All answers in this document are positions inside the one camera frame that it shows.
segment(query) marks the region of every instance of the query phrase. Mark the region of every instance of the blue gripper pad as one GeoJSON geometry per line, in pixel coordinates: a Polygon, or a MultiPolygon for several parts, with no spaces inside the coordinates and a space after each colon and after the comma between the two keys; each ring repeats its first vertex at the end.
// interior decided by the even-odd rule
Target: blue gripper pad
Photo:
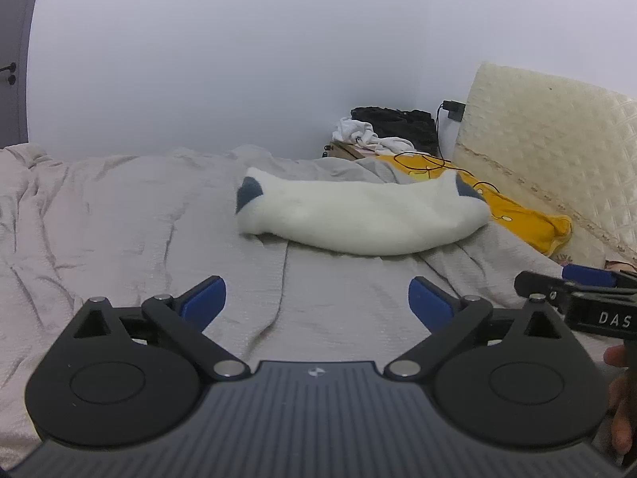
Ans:
{"type": "Polygon", "coordinates": [[[211,276],[175,299],[175,311],[189,324],[203,331],[225,305],[225,282],[211,276]]]}
{"type": "Polygon", "coordinates": [[[562,278],[581,285],[596,285],[598,287],[615,287],[617,285],[617,279],[612,271],[588,268],[577,264],[565,266],[562,270],[562,278]]]}
{"type": "Polygon", "coordinates": [[[431,333],[445,327],[459,309],[460,300],[422,276],[411,281],[408,296],[410,309],[431,333]]]}

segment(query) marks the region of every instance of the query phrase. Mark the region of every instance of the door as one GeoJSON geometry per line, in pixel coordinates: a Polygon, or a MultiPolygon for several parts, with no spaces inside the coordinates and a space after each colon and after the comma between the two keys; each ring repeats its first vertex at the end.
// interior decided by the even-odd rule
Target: door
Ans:
{"type": "Polygon", "coordinates": [[[35,0],[0,0],[0,148],[27,142],[27,52],[35,0]]]}

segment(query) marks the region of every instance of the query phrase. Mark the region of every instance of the gray blanket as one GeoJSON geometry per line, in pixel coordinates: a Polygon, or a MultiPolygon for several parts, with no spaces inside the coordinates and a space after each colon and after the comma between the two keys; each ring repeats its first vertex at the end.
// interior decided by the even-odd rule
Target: gray blanket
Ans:
{"type": "MultiPolygon", "coordinates": [[[[226,155],[180,149],[73,164],[34,145],[0,151],[2,466],[37,444],[25,383],[90,296],[136,306],[219,274],[227,303],[205,333],[253,368],[262,359],[364,359],[382,368],[428,335],[407,303],[415,275],[516,307],[519,271],[560,273],[494,223],[454,245],[383,258],[241,236],[234,195],[250,166],[290,179],[410,182],[371,159],[296,162],[251,146],[226,155]]],[[[582,340],[599,359],[606,343],[582,340]]]]}

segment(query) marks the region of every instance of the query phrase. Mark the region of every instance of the yellow cloth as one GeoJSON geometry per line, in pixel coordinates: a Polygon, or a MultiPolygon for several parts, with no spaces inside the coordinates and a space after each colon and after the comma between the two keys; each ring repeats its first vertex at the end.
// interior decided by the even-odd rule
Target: yellow cloth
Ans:
{"type": "MultiPolygon", "coordinates": [[[[392,164],[412,178],[422,181],[439,177],[447,169],[457,169],[449,162],[425,155],[379,156],[378,160],[392,164]]],[[[552,253],[571,237],[571,218],[567,215],[546,215],[524,208],[513,199],[503,196],[493,186],[480,182],[467,172],[459,173],[465,183],[482,194],[491,207],[493,219],[530,244],[544,255],[552,253]]]]}

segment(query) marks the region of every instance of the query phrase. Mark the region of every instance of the white towel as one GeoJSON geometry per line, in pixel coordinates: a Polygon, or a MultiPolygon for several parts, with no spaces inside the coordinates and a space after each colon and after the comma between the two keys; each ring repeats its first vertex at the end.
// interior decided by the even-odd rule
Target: white towel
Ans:
{"type": "Polygon", "coordinates": [[[352,120],[349,117],[340,120],[336,131],[332,133],[332,139],[370,149],[377,155],[397,155],[415,151],[409,140],[398,136],[379,138],[370,123],[352,120]]]}
{"type": "Polygon", "coordinates": [[[354,255],[403,255],[468,237],[489,222],[491,210],[454,170],[398,185],[291,181],[251,167],[236,215],[242,233],[354,255]]]}

